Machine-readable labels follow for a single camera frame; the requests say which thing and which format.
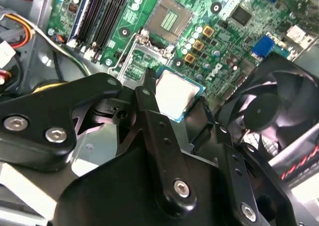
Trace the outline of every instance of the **ram slot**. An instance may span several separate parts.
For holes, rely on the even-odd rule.
[[[96,9],[99,8],[98,4],[99,4],[99,0],[90,0],[85,16],[83,18],[82,25],[77,35],[77,41],[78,41],[79,47],[81,47],[83,43],[85,42],[88,36],[88,30],[90,26],[94,25],[94,22],[92,20],[95,18],[95,16],[93,14],[96,11]]]
[[[74,24],[72,27],[72,31],[71,31],[71,34],[70,34],[68,41],[71,41],[76,36],[78,36],[83,19],[85,18],[86,13],[87,13],[86,10],[89,6],[89,3],[90,3],[90,0],[82,0],[81,1],[81,4],[80,4],[79,10],[78,10],[78,13],[76,15],[76,18],[75,18],[75,21],[74,21]]]
[[[102,51],[106,47],[125,4],[126,0],[107,0],[103,20],[100,22],[95,37],[92,40],[97,52]]]

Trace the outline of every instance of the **white wire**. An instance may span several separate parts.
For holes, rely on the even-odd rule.
[[[121,61],[122,58],[124,57],[124,54],[126,53],[126,51],[127,51],[128,47],[129,47],[131,41],[133,40],[133,38],[135,38],[135,36],[136,36],[136,33],[132,35],[130,41],[128,42],[128,44],[126,45],[125,49],[123,50],[123,52],[122,52],[122,54],[121,54],[121,56],[120,56],[118,62],[116,63],[116,65],[115,65],[114,67],[111,67],[111,68],[108,69],[108,74],[111,74],[111,70],[116,69],[116,68],[119,66],[120,61]]]
[[[29,21],[28,19],[22,17],[19,14],[13,14],[15,16],[17,16],[18,18],[21,18],[23,21],[25,21],[27,24],[29,24],[38,34],[40,34],[53,48],[55,48],[56,50],[58,50],[60,53],[62,53],[63,55],[65,55],[66,57],[72,59],[82,70],[83,72],[85,72],[88,76],[92,75],[91,71],[88,69],[88,67],[80,62],[79,60],[77,60],[75,57],[73,57],[71,54],[69,54],[68,52],[66,52],[64,49],[62,49],[60,46],[56,45],[49,37],[47,37],[45,35],[45,33],[38,27],[36,26],[34,23],[32,23],[31,21]]]

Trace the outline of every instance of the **orange wire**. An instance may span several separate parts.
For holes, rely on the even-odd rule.
[[[63,39],[59,34],[57,34],[56,36],[58,37],[58,39],[59,39],[62,43],[64,43],[64,39]]]
[[[13,44],[11,45],[12,48],[17,49],[20,48],[22,46],[24,46],[28,41],[29,41],[29,31],[27,30],[27,28],[25,26],[22,26],[24,31],[25,31],[25,38],[24,41],[22,43],[19,44]]]

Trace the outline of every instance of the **black metal bracket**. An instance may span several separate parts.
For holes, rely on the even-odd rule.
[[[121,144],[119,154],[126,152],[142,132],[157,203],[172,217],[184,217],[194,209],[197,198],[171,123],[167,116],[160,114],[155,95],[149,89],[135,89],[135,104],[136,122]]]

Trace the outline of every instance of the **chip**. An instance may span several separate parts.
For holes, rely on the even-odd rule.
[[[191,23],[192,13],[175,0],[159,0],[146,29],[169,43],[176,43]]]
[[[205,26],[204,30],[203,30],[203,34],[206,35],[207,37],[211,37],[214,34],[215,30],[212,29],[210,26]]]
[[[210,44],[211,44],[212,46],[216,46],[217,42],[216,42],[215,40],[212,40],[212,41],[210,42]]]
[[[202,42],[200,42],[199,40],[196,40],[196,42],[193,44],[193,48],[201,51],[204,48],[204,44]]]
[[[195,56],[190,53],[187,53],[187,55],[184,58],[184,61],[187,63],[193,63],[195,61]]]
[[[241,26],[245,26],[251,19],[252,15],[240,5],[235,8],[230,17],[239,23]]]
[[[205,90],[201,84],[165,66],[157,71],[157,79],[156,101],[160,113],[176,122],[182,120]]]
[[[247,44],[248,44],[248,43],[250,43],[250,42],[251,42],[251,40],[253,40],[253,39],[252,39],[251,37],[249,37],[249,36],[248,36],[248,37],[245,39],[245,43],[247,43]]]

